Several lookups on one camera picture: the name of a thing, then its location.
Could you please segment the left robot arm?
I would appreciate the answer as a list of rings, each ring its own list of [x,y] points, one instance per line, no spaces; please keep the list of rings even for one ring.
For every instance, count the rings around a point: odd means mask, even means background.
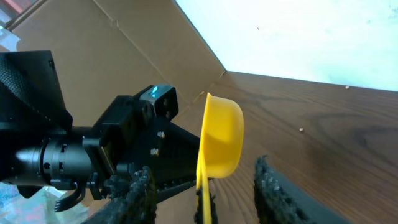
[[[157,204],[196,184],[200,139],[173,123],[177,91],[150,85],[119,95],[92,126],[74,126],[50,51],[1,54],[1,182],[30,198],[67,190],[107,200],[89,223],[154,223]]]

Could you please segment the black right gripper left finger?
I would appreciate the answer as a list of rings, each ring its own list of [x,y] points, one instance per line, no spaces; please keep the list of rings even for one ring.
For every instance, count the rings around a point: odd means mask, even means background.
[[[104,182],[110,202],[85,223],[124,224],[154,223],[157,209],[157,190],[151,169],[144,166],[130,174],[129,179],[112,175]]]

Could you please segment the yellow measuring scoop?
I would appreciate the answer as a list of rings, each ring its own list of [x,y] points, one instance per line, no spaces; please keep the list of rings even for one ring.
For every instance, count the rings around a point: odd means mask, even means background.
[[[233,100],[208,93],[196,169],[195,220],[199,223],[216,221],[209,180],[228,177],[236,170],[241,158],[243,139],[244,118],[240,106]]]

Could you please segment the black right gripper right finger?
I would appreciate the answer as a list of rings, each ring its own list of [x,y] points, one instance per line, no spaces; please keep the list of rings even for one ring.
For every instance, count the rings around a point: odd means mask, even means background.
[[[348,224],[349,221],[305,193],[260,156],[255,163],[254,202],[259,223]]]

